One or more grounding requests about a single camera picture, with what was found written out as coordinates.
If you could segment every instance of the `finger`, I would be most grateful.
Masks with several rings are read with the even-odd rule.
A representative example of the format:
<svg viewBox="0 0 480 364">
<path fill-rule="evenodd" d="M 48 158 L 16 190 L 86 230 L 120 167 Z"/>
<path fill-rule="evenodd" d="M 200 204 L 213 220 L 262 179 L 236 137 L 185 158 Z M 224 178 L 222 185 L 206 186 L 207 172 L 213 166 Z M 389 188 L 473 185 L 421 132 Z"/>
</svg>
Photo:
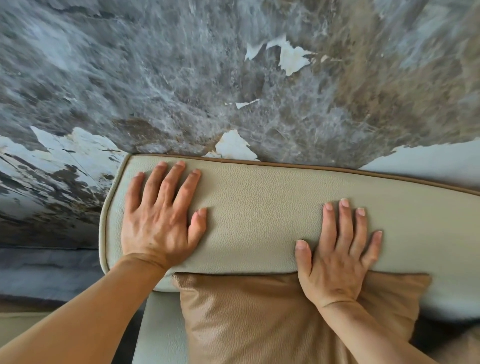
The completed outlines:
<svg viewBox="0 0 480 364">
<path fill-rule="evenodd" d="M 161 205 L 171 205 L 173 196 L 175 195 L 175 189 L 185 169 L 185 162 L 183 160 L 178 161 L 168 172 L 167 176 L 160 185 L 160 192 L 158 193 L 157 202 Z"/>
<path fill-rule="evenodd" d="M 295 260 L 299 279 L 308 278 L 312 272 L 312 251 L 306 241 L 298 240 L 295 244 Z"/>
<path fill-rule="evenodd" d="M 207 209 L 201 208 L 192 216 L 192 222 L 187 231 L 187 243 L 189 247 L 196 247 L 207 230 Z"/>
<path fill-rule="evenodd" d="M 147 183 L 144 188 L 144 195 L 142 197 L 142 203 L 153 205 L 158 197 L 158 189 L 162 182 L 163 175 L 167 169 L 167 164 L 165 162 L 158 163 L 155 168 L 153 168 L 152 174 L 148 177 Z"/>
<path fill-rule="evenodd" d="M 382 247 L 382 235 L 383 233 L 381 231 L 373 233 L 372 241 L 370 241 L 367 251 L 360 260 L 365 269 L 370 269 L 370 267 L 378 260 Z"/>
<path fill-rule="evenodd" d="M 355 259 L 360 256 L 367 243 L 367 217 L 364 208 L 357 208 L 355 211 L 355 236 L 352 246 L 350 247 L 350 255 Z"/>
<path fill-rule="evenodd" d="M 335 249 L 348 254 L 353 239 L 353 222 L 350 204 L 346 198 L 342 198 L 338 203 L 338 215 L 339 234 Z"/>
<path fill-rule="evenodd" d="M 190 202 L 192 202 L 193 194 L 197 188 L 198 181 L 202 173 L 200 170 L 193 170 L 180 187 L 177 196 L 175 197 L 175 201 L 173 201 L 173 208 L 179 211 L 187 211 L 188 207 L 190 206 Z"/>
<path fill-rule="evenodd" d="M 318 249 L 320 256 L 325 256 L 335 249 L 336 242 L 336 218 L 331 202 L 324 205 L 324 218 L 322 220 L 322 232 Z"/>
<path fill-rule="evenodd" d="M 144 177 L 145 173 L 138 172 L 130 181 L 125 195 L 125 211 L 133 212 L 140 206 L 140 191 L 142 190 Z"/>
</svg>

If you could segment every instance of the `forearm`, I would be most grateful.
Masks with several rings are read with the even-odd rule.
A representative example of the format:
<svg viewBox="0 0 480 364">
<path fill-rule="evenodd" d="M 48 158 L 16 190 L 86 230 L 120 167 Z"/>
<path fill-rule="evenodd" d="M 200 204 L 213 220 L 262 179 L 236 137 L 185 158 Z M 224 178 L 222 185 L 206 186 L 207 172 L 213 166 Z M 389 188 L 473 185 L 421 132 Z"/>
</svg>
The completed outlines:
<svg viewBox="0 0 480 364">
<path fill-rule="evenodd" d="M 359 364 L 436 363 L 379 325 L 357 302 L 333 303 L 319 312 Z"/>
<path fill-rule="evenodd" d="M 1 363 L 109 364 L 161 268 L 123 258 L 92 287 L 0 349 Z"/>
</svg>

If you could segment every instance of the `gray wall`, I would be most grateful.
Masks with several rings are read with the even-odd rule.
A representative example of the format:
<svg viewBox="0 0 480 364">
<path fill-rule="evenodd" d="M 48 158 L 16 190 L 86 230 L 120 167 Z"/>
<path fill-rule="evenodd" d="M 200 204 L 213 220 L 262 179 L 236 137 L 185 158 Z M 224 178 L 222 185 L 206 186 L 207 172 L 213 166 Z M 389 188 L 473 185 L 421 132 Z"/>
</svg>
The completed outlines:
<svg viewBox="0 0 480 364">
<path fill-rule="evenodd" d="M 0 243 L 95 247 L 127 152 L 480 188 L 479 90 L 480 1 L 2 1 Z"/>
</svg>

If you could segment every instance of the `skin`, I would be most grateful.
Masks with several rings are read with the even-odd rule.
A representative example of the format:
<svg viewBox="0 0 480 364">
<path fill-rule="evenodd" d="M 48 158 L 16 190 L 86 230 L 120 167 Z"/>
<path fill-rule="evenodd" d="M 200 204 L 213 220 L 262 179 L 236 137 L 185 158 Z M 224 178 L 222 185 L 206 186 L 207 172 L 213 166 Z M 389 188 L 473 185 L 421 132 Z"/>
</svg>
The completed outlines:
<svg viewBox="0 0 480 364">
<path fill-rule="evenodd" d="M 338 211 L 337 230 L 333 206 L 325 204 L 322 233 L 313 257 L 309 245 L 297 241 L 295 258 L 303 292 L 359 364 L 436 363 L 380 326 L 357 302 L 365 274 L 380 254 L 382 232 L 373 234 L 365 251 L 365 210 L 355 211 L 355 231 L 347 199 L 340 201 Z"/>
<path fill-rule="evenodd" d="M 154 168 L 143 194 L 143 173 L 130 183 L 121 232 L 124 256 L 119 262 L 89 289 L 1 348 L 0 363 L 111 363 L 133 314 L 165 272 L 190 256 L 206 230 L 205 208 L 187 224 L 200 171 L 194 170 L 175 196 L 185 163 L 177 163 L 165 176 L 167 168 L 165 163 Z M 367 241 L 365 211 L 356 211 L 354 234 L 347 200 L 339 210 L 337 234 L 333 207 L 325 204 L 313 259 L 306 242 L 296 244 L 305 295 L 360 364 L 434 363 L 383 329 L 356 302 L 365 273 L 378 258 L 381 233 L 373 235 L 362 254 Z"/>
</svg>

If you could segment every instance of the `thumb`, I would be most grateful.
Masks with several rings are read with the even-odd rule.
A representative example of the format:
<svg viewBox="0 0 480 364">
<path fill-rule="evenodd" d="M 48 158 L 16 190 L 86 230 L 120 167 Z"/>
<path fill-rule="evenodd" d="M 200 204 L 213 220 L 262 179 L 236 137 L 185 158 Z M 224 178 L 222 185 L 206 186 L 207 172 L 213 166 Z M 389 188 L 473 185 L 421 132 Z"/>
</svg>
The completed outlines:
<svg viewBox="0 0 480 364">
<path fill-rule="evenodd" d="M 187 231 L 187 243 L 190 247 L 196 247 L 207 230 L 207 209 L 201 208 L 192 216 L 192 223 Z"/>
<path fill-rule="evenodd" d="M 297 240 L 295 260 L 297 261 L 299 279 L 307 278 L 312 272 L 312 251 L 305 240 Z"/>
</svg>

